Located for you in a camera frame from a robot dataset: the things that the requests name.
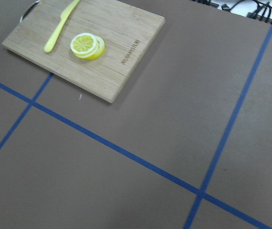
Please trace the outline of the lemon slices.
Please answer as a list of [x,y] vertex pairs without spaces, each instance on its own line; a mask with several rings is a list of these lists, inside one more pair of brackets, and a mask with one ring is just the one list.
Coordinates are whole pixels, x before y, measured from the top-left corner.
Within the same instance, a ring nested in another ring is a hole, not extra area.
[[91,33],[80,33],[70,43],[73,54],[80,59],[95,60],[105,52],[105,42]]

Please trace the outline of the bamboo cutting board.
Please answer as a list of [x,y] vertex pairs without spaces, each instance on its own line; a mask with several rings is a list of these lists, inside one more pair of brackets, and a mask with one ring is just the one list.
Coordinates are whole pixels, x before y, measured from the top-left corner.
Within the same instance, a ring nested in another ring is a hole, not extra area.
[[41,0],[2,44],[112,103],[164,23],[117,0]]

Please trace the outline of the black power strip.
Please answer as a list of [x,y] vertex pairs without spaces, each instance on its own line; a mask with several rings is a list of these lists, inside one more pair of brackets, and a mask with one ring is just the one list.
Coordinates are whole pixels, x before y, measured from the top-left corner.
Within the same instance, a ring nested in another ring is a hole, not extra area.
[[257,20],[257,21],[262,21],[267,24],[272,24],[272,18],[267,18],[262,15],[255,15],[254,13],[251,13],[251,12],[248,12],[246,17],[250,18],[250,19]]

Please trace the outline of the yellow plastic knife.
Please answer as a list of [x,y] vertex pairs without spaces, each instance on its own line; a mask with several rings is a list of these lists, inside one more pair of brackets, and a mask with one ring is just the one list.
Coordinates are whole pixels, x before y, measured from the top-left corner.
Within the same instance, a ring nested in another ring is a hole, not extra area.
[[58,37],[66,23],[66,21],[68,20],[70,14],[72,13],[72,11],[74,10],[74,8],[78,5],[78,3],[80,2],[80,0],[73,0],[60,14],[60,22],[58,23],[58,25],[56,26],[56,28],[54,29],[54,31],[52,32],[51,36],[49,37],[48,41],[46,42],[43,50],[46,53],[50,53],[57,40]]

